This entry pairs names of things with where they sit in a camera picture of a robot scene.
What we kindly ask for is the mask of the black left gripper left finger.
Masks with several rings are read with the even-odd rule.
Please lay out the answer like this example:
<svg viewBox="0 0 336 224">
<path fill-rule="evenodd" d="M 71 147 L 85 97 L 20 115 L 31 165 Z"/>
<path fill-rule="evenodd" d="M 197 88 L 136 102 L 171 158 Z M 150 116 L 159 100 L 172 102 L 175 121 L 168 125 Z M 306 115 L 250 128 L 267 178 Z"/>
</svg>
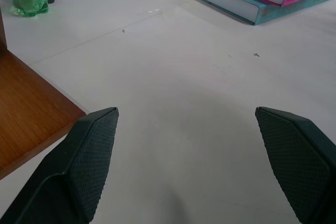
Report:
<svg viewBox="0 0 336 224">
<path fill-rule="evenodd" d="M 79 119 L 40 162 L 0 224 L 89 224 L 111 162 L 117 108 Z"/>
</svg>

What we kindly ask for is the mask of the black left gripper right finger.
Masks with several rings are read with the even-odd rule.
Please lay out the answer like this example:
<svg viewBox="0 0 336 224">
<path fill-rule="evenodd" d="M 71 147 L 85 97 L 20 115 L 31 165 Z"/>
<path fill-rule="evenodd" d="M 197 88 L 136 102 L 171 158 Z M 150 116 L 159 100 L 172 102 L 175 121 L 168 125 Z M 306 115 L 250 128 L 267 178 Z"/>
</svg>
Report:
<svg viewBox="0 0 336 224">
<path fill-rule="evenodd" d="M 309 119 L 257 107 L 269 162 L 302 224 L 336 224 L 336 145 Z"/>
</svg>

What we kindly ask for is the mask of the teal hardcover book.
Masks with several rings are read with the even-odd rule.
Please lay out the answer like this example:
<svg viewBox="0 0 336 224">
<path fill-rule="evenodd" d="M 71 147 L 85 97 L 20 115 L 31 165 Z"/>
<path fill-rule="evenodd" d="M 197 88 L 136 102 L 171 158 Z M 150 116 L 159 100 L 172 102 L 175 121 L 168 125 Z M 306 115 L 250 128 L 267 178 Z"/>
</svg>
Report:
<svg viewBox="0 0 336 224">
<path fill-rule="evenodd" d="M 260 0 L 202 0 L 251 25 L 268 21 L 301 11 L 329 0 L 302 0 L 288 6 L 277 6 Z"/>
</svg>

